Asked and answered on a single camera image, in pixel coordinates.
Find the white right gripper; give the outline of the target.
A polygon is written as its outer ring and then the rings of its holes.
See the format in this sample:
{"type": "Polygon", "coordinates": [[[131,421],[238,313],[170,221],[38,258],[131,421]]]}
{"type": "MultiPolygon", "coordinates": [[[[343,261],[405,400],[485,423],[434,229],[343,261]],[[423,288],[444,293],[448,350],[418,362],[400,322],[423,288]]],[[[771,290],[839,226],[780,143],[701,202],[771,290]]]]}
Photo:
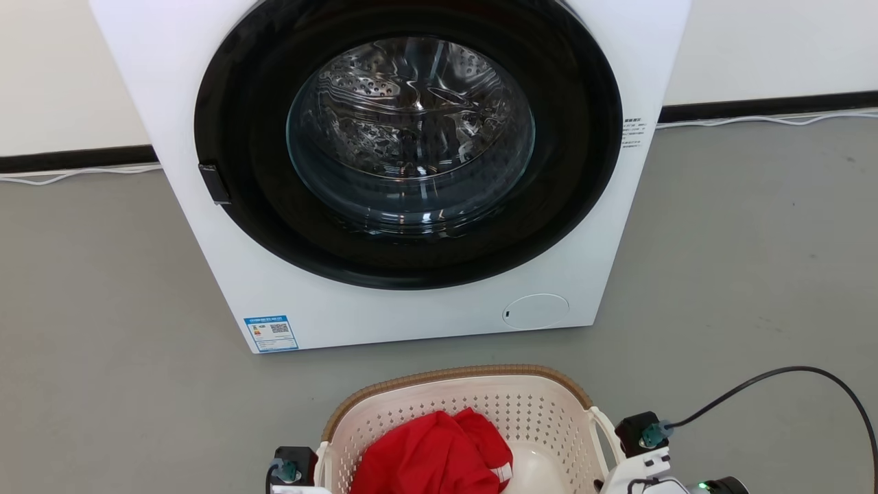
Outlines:
{"type": "Polygon", "coordinates": [[[608,473],[599,494],[690,494],[669,471],[669,447],[627,458],[608,473]]]}

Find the cream perforated laundry basket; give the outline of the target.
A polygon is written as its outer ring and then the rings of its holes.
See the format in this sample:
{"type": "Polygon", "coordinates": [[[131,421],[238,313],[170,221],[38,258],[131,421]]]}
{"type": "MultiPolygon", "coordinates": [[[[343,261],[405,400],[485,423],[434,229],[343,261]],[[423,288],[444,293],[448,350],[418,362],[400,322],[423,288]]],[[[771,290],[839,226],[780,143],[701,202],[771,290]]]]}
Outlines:
{"type": "Polygon", "coordinates": [[[595,483],[624,460],[614,425],[579,384],[545,366],[502,364],[415,373],[358,390],[335,410],[317,450],[316,485],[348,494],[367,448],[386,432],[436,410],[471,408],[510,444],[532,442],[558,457],[570,494],[597,494],[595,483]]]}

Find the white rounded plastic object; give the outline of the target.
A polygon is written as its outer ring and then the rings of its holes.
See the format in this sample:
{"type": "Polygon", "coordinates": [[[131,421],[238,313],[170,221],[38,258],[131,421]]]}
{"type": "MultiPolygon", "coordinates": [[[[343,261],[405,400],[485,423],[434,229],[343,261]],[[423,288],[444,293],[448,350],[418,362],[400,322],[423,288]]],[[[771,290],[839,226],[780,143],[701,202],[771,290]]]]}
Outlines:
{"type": "Polygon", "coordinates": [[[513,441],[513,478],[502,494],[570,494],[565,469],[552,452],[532,442],[513,441]]]}

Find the red garment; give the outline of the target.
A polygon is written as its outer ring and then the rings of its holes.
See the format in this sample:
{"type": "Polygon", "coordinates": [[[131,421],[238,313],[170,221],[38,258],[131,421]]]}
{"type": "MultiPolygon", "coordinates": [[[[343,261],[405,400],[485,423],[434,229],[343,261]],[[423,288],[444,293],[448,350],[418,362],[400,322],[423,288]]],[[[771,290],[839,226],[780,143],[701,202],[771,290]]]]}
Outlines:
{"type": "Polygon", "coordinates": [[[513,469],[511,448],[484,415],[433,412],[369,446],[349,494],[503,494],[513,469]]]}

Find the blue energy label sticker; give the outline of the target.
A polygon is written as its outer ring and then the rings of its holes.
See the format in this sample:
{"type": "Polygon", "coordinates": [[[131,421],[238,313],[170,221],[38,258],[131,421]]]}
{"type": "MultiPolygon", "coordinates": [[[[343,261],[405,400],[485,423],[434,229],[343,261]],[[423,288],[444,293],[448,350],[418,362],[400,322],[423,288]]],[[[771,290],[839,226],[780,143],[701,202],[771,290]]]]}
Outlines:
{"type": "Polygon", "coordinates": [[[245,328],[254,344],[255,353],[278,353],[299,349],[297,338],[287,316],[248,317],[245,328]]]}

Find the round white filter cover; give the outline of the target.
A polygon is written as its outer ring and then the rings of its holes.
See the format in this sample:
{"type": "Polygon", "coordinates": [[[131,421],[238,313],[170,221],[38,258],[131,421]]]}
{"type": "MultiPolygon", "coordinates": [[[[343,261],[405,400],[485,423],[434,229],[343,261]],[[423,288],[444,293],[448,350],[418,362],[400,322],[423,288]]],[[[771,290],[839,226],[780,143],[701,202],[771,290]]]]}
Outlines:
{"type": "Polygon", "coordinates": [[[569,312],[569,303],[555,294],[531,294],[508,304],[502,320],[513,329],[545,329],[562,321],[569,312]]]}

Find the white front-load washing machine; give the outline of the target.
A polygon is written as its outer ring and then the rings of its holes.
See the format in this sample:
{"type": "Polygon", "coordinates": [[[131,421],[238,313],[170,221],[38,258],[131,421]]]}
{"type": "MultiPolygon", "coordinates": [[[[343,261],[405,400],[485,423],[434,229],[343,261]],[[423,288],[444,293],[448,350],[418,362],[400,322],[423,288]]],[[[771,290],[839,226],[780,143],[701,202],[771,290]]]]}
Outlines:
{"type": "Polygon", "coordinates": [[[189,228],[251,351],[248,317],[287,316],[299,350],[523,331],[502,320],[531,294],[569,303],[548,328],[595,322],[692,9],[692,0],[561,0],[596,39],[621,87],[623,122],[645,141],[621,149],[599,200],[538,257],[487,279],[436,289],[349,285],[305,271],[258,244],[215,205],[198,171],[195,101],[229,32],[264,0],[90,0],[189,228]]]}

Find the black round washer door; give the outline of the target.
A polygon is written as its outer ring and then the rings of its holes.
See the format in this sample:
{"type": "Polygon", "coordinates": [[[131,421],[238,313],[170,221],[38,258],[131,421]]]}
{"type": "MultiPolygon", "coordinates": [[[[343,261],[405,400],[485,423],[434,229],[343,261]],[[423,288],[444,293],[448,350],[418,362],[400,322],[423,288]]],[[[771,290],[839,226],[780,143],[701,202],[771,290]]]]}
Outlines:
{"type": "Polygon", "coordinates": [[[566,237],[622,125],[617,76],[561,0],[264,0],[207,67],[194,140],[277,257],[420,290],[566,237]]]}

